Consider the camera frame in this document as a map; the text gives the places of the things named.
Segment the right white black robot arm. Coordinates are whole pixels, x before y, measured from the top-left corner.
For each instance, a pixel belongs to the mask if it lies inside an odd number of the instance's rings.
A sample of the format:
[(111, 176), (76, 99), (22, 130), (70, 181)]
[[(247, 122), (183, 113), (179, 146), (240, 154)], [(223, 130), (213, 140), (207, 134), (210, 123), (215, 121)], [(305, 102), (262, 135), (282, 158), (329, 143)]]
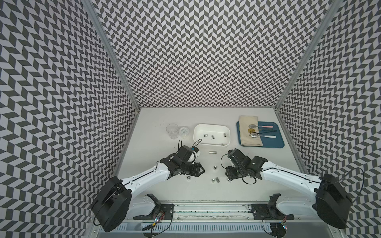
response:
[(249, 158), (239, 149), (229, 150), (232, 163), (226, 168), (228, 180), (266, 180), (281, 184), (306, 196), (306, 201), (287, 199), (277, 202), (276, 208), (285, 215), (317, 216), (328, 225), (345, 229), (353, 199), (339, 179), (330, 174), (323, 177), (303, 174), (279, 166), (266, 158)]

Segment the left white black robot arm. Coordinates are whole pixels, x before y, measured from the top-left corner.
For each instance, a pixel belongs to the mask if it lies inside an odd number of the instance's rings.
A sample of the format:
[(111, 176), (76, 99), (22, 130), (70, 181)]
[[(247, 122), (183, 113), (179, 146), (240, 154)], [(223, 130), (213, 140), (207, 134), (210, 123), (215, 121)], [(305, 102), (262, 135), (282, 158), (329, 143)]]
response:
[(90, 209), (105, 232), (116, 229), (127, 217), (168, 218), (166, 209), (153, 194), (138, 196), (154, 185), (177, 175), (199, 177), (205, 170), (197, 162), (196, 146), (181, 146), (176, 153), (156, 162), (156, 165), (130, 178), (110, 178), (100, 189)]

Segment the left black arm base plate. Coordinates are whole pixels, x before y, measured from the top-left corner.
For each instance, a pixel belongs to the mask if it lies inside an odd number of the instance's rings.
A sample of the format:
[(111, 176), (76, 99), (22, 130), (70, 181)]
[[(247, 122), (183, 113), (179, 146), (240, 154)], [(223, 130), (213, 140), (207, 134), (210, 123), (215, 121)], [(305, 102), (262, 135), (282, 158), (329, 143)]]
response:
[(172, 220), (175, 204), (161, 203), (152, 193), (133, 200), (131, 211), (134, 220), (154, 220), (163, 217), (163, 220)]

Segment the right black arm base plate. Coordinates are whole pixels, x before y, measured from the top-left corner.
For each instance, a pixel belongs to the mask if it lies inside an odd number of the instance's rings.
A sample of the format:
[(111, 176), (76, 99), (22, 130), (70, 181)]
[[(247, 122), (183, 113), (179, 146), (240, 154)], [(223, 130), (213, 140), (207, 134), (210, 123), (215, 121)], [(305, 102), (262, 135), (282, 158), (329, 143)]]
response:
[(248, 209), (252, 212), (255, 220), (270, 219), (270, 220), (294, 220), (293, 214), (284, 214), (276, 206), (277, 200), (281, 197), (280, 193), (275, 193), (270, 196), (267, 203), (254, 203), (248, 205)]

